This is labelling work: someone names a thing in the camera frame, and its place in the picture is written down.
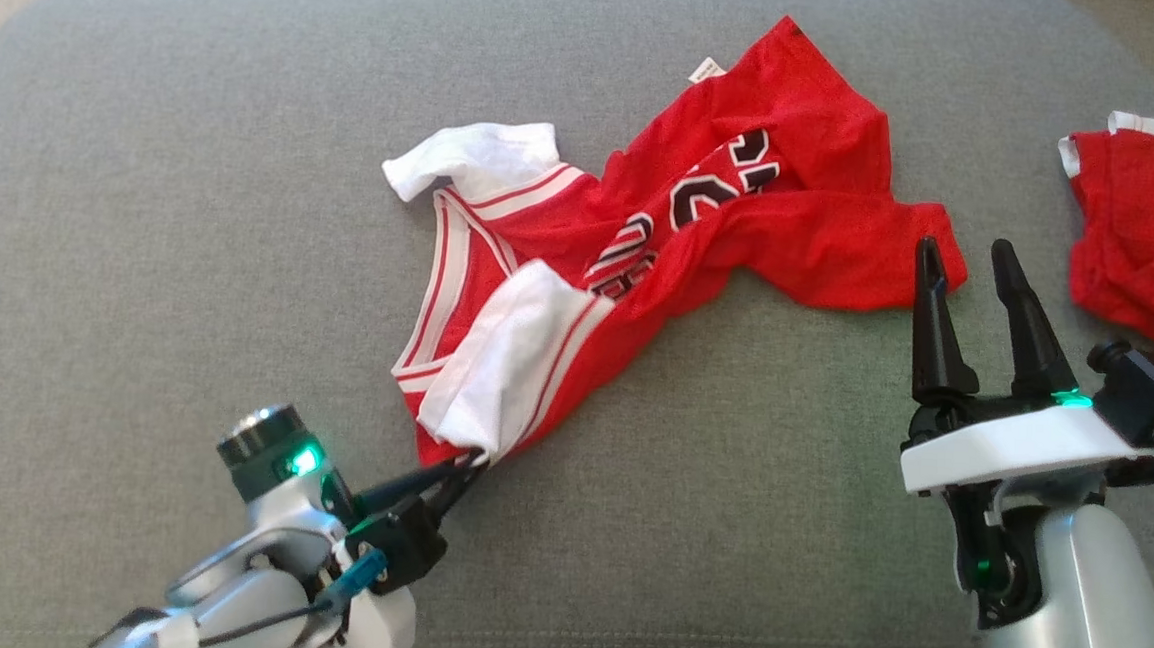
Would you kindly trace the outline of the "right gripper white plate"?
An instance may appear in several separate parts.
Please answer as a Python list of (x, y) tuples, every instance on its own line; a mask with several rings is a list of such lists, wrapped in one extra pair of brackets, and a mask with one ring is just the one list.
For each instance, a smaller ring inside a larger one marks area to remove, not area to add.
[[(1154, 458), (1154, 446), (1130, 443), (1091, 406), (1020, 410), (1004, 397), (997, 404), (962, 399), (977, 394), (980, 385), (950, 321), (950, 277), (938, 244), (926, 236), (915, 251), (911, 397), (921, 406), (899, 455), (907, 492)], [(1014, 372), (1010, 395), (1076, 395), (1080, 384), (1013, 247), (1009, 240), (992, 243), (992, 281), (1007, 309)]]

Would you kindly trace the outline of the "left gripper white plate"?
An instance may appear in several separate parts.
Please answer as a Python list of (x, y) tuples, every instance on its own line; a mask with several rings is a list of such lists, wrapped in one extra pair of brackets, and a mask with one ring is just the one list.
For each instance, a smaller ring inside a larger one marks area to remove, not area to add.
[[(482, 454), (445, 458), (355, 493), (355, 515), (373, 517), (406, 498), (424, 496), (436, 530), (469, 493), (490, 461)], [(382, 550), (361, 542), (351, 551), (334, 544), (334, 568), (340, 574), (324, 590), (327, 615), (338, 619), (330, 648), (412, 648), (415, 606), (412, 592), (400, 583)]]

